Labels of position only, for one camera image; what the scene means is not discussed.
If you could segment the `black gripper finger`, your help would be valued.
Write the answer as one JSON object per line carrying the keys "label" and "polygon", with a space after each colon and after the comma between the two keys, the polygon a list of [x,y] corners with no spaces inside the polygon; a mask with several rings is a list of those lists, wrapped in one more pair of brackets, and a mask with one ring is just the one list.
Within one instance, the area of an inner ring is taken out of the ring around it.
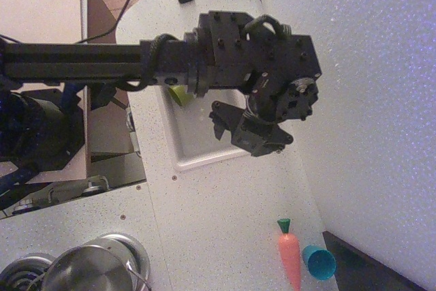
{"label": "black gripper finger", "polygon": [[278,125],[272,130],[272,146],[274,151],[282,152],[287,145],[291,145],[294,138],[291,134],[281,129]]}
{"label": "black gripper finger", "polygon": [[241,121],[243,120],[244,112],[242,108],[214,101],[209,117],[214,125],[213,131],[216,139],[221,140],[224,131],[229,131],[231,141],[241,141],[243,139]]}

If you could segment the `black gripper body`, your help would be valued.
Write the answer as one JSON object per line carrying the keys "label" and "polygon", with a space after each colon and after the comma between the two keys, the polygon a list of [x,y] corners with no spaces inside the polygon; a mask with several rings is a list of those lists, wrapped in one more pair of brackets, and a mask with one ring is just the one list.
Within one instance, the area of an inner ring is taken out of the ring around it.
{"label": "black gripper body", "polygon": [[274,153],[274,126],[287,120],[306,120],[313,114],[313,105],[317,100],[318,89],[313,78],[293,80],[275,92],[266,87],[256,87],[247,98],[241,121],[243,139],[231,143],[253,157]]}

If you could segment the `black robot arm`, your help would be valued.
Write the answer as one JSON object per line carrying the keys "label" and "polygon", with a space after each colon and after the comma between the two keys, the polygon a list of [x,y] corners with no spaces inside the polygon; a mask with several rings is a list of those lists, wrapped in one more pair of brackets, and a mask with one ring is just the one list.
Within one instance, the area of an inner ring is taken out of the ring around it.
{"label": "black robot arm", "polygon": [[211,90],[242,93],[245,107],[212,103],[217,139],[254,157],[293,143],[280,128],[304,121],[318,99],[322,70],[308,35],[295,35],[269,15],[210,11],[178,39],[161,34],[137,45],[1,43],[1,90],[25,83],[110,84],[128,92],[184,85],[202,97]]}

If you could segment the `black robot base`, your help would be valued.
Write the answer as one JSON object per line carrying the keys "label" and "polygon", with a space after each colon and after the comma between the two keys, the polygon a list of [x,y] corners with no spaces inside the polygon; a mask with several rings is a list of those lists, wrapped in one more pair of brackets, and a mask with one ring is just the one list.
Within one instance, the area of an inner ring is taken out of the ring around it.
{"label": "black robot base", "polygon": [[78,92],[42,89],[1,92],[1,161],[16,170],[1,177],[1,209],[23,199],[25,186],[41,172],[62,170],[85,142]]}

